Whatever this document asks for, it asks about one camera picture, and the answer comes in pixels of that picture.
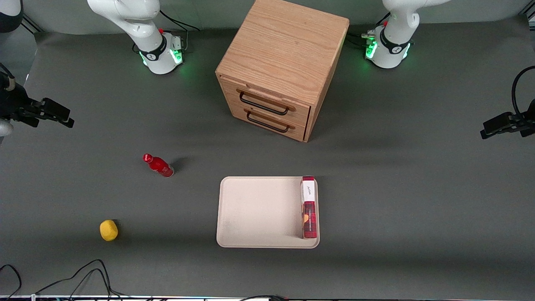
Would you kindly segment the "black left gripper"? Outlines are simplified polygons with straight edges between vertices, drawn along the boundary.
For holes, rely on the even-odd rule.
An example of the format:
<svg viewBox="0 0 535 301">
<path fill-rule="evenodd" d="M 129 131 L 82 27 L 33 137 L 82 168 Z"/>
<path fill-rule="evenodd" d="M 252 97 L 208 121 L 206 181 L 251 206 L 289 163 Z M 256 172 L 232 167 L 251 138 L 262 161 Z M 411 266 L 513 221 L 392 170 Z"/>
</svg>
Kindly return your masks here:
<svg viewBox="0 0 535 301">
<path fill-rule="evenodd" d="M 522 113 L 517 113 L 523 126 L 518 126 L 517 116 L 512 112 L 504 112 L 483 123 L 480 131 L 483 140 L 503 133 L 519 132 L 525 138 L 535 133 L 535 99 L 533 99 L 527 109 Z"/>
</svg>

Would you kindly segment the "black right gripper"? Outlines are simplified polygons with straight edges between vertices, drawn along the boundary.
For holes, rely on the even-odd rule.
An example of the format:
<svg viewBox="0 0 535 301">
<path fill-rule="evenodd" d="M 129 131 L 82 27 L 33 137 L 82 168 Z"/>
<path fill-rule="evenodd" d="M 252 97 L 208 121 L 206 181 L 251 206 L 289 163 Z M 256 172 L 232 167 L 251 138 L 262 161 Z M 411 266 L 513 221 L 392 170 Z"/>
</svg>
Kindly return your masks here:
<svg viewBox="0 0 535 301">
<path fill-rule="evenodd" d="M 70 110 L 67 107 L 50 98 L 43 98 L 41 101 L 41 111 L 52 117 L 42 117 L 38 107 L 38 101 L 30 98 L 26 92 L 17 89 L 13 91 L 1 89 L 0 118 L 2 121 L 15 120 L 36 127 L 41 119 L 58 122 L 67 128 L 73 128 L 74 120 L 69 118 Z"/>
</svg>

